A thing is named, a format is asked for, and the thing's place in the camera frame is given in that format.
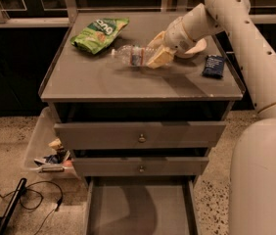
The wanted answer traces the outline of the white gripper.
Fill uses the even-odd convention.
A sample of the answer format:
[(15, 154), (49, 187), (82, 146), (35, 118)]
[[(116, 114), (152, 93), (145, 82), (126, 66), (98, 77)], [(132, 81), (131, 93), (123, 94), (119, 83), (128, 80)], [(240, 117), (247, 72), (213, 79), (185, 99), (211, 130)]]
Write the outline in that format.
[(161, 31), (149, 42), (148, 47), (159, 49), (147, 62), (147, 67), (160, 68), (170, 63), (174, 59), (175, 53), (185, 54), (194, 46), (195, 41), (188, 35), (183, 20), (179, 17), (167, 27), (166, 31)]

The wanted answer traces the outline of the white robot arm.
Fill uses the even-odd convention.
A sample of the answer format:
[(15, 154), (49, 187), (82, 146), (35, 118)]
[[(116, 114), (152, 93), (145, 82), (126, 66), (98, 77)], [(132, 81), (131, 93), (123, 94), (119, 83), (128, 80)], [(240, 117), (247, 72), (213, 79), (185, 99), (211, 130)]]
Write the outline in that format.
[(182, 57), (202, 38), (227, 33), (261, 118), (232, 153), (229, 235), (276, 235), (276, 53), (250, 18), (249, 0), (205, 0), (173, 21), (150, 45), (152, 69)]

